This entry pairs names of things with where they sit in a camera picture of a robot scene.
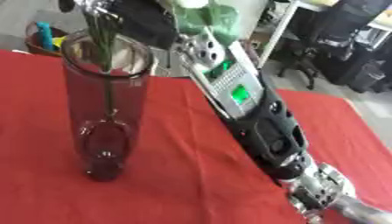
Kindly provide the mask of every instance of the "robotic arm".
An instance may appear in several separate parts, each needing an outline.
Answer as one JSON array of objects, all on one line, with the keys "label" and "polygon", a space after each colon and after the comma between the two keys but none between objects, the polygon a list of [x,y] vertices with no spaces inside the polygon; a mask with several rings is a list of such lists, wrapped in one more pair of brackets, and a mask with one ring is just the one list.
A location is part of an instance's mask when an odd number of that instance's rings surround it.
[{"label": "robotic arm", "polygon": [[[321,223],[326,209],[340,212],[353,223],[392,223],[390,213],[356,199],[353,184],[342,173],[329,164],[316,164],[306,151],[308,143],[298,122],[263,81],[239,41],[228,41],[230,37],[222,32],[217,34],[211,23],[192,24],[188,29],[192,33],[178,34],[174,21],[188,22],[179,21],[188,16],[179,17],[174,10],[176,17],[172,17],[161,4],[151,0],[60,0],[60,4],[72,5],[74,1],[97,17],[105,13],[120,18],[122,28],[118,32],[147,45],[168,49],[176,39],[183,67],[216,114],[258,167],[287,189],[289,202],[308,223]],[[192,9],[195,15],[199,11],[201,17],[211,11],[208,0],[176,0],[170,4],[182,13]],[[214,7],[218,7],[213,10],[218,14],[234,11],[227,6],[219,11],[218,4]],[[233,14],[218,15],[218,19],[228,19],[227,15]]]}]

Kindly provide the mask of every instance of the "table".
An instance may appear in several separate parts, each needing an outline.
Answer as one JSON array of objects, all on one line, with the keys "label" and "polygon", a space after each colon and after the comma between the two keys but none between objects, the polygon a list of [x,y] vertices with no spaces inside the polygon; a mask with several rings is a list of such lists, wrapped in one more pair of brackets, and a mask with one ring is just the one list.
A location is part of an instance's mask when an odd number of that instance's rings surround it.
[{"label": "table", "polygon": [[[125,173],[96,183],[74,152],[61,61],[3,51],[0,61],[3,223],[304,223],[191,81],[151,78]],[[279,93],[310,153],[344,172],[367,203],[392,210],[392,155],[352,108],[327,95]]]},{"label": "table", "polygon": [[[267,59],[272,54],[277,42],[282,37],[284,30],[298,8],[310,11],[324,11],[328,7],[336,4],[338,1],[339,0],[292,0],[260,56],[259,67],[263,67]],[[380,46],[392,32],[392,17],[385,11],[372,21],[369,26],[382,31],[372,44],[375,49]]]}]

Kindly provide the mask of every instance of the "desk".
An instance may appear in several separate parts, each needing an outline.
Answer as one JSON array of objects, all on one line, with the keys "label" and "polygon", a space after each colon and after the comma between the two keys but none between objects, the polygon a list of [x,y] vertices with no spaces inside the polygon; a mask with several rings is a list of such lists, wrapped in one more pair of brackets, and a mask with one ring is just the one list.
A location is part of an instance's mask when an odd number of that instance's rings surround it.
[{"label": "desk", "polygon": [[[2,223],[304,224],[190,80],[151,78],[124,173],[96,183],[74,151],[60,59],[0,51],[0,61]],[[315,159],[344,172],[361,199],[392,211],[392,155],[351,107],[279,93]],[[331,218],[325,223],[345,223]]]},{"label": "desk", "polygon": [[[324,11],[328,7],[337,3],[338,0],[292,0],[283,17],[281,18],[277,28],[269,39],[269,43],[265,46],[262,55],[260,56],[259,67],[263,67],[267,59],[272,54],[277,42],[282,37],[284,30],[291,21],[298,8],[307,9],[310,11]],[[369,26],[379,29],[382,33],[372,44],[373,48],[380,46],[383,41],[392,32],[392,17],[386,11],[379,15]]]}]

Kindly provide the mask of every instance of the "green light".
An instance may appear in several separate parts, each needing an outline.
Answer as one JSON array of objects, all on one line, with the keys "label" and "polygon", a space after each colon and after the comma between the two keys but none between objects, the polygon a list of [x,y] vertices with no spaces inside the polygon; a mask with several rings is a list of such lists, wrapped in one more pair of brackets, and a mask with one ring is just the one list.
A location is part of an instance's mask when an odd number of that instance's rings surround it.
[{"label": "green light", "polygon": [[238,85],[231,96],[238,104],[243,104],[249,98],[249,92],[243,85]]}]

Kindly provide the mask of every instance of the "gray floor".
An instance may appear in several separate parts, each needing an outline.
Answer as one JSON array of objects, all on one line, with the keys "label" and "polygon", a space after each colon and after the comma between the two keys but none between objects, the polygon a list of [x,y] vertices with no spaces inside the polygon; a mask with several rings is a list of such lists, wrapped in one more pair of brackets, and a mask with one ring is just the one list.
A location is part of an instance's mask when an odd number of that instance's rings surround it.
[{"label": "gray floor", "polygon": [[[0,0],[0,49],[25,50],[25,27],[31,21],[46,21],[66,32],[74,32],[85,27],[83,17],[78,11],[62,14],[57,7],[57,0]],[[167,69],[166,52],[157,52],[160,58],[160,75],[181,75],[179,60],[171,59],[171,69]],[[285,78],[277,78],[278,62],[270,61],[263,69],[271,82],[278,88],[309,91],[305,86],[305,77],[295,70],[287,72]],[[338,87],[318,78],[315,92],[335,95],[346,99],[358,112],[374,133],[392,149],[392,93],[357,94],[348,87]]]}]

